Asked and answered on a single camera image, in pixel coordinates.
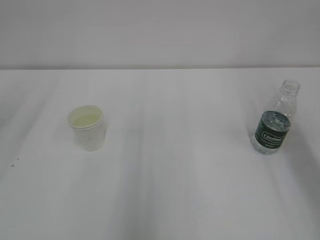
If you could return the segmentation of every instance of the water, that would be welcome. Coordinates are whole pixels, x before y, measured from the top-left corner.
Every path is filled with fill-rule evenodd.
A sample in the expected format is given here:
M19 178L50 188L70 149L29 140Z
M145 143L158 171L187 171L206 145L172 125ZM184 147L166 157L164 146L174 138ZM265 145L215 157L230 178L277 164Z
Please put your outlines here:
M87 127L97 123L100 119L100 116L95 114L88 114L77 118L72 125L75 127Z
M268 130L269 128L271 129L271 131L273 131L273 133L274 131L276 131L277 134L284 136L286 135L286 132L289 131L291 126L289 119L285 115L277 111L265 111L261 116L261 121L266 126L262 129L263 131ZM251 137L251 144L255 148L255 150L265 155L273 154L279 150L279 147L272 149L261 145L257 141L255 134Z

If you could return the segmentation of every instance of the water bottle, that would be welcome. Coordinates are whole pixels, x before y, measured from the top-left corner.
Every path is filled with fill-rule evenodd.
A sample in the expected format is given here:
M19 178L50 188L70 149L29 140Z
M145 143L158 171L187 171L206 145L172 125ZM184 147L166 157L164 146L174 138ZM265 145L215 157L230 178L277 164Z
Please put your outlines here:
M283 143L297 112L297 95L300 84L285 80L279 92L263 111L258 127L251 137L251 144L258 152L270 155Z

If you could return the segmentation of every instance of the dark green label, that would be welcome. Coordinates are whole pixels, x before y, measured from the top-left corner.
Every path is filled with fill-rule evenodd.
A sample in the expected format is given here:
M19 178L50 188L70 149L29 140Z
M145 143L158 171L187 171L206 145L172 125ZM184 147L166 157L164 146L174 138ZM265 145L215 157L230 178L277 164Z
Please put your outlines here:
M282 142L285 139L289 130L287 131L276 131L269 128L263 121L262 118L255 131L256 140L264 147L268 149L280 148Z

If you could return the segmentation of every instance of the white cup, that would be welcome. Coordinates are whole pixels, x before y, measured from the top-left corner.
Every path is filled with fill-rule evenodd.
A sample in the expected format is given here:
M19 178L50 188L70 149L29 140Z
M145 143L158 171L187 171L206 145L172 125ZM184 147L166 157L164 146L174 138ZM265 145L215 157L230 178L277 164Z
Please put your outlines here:
M104 113L94 105L80 106L68 115L68 124L74 132L74 141L85 151L100 149L105 142L107 126Z

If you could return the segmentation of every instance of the white table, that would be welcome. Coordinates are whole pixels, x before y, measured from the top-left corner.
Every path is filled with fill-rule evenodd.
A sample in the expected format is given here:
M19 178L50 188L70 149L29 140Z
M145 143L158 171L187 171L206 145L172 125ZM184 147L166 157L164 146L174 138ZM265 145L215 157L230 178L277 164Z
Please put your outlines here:
M301 83L283 148L248 133ZM0 71L1 240L319 240L320 68ZM66 117L100 106L97 152Z

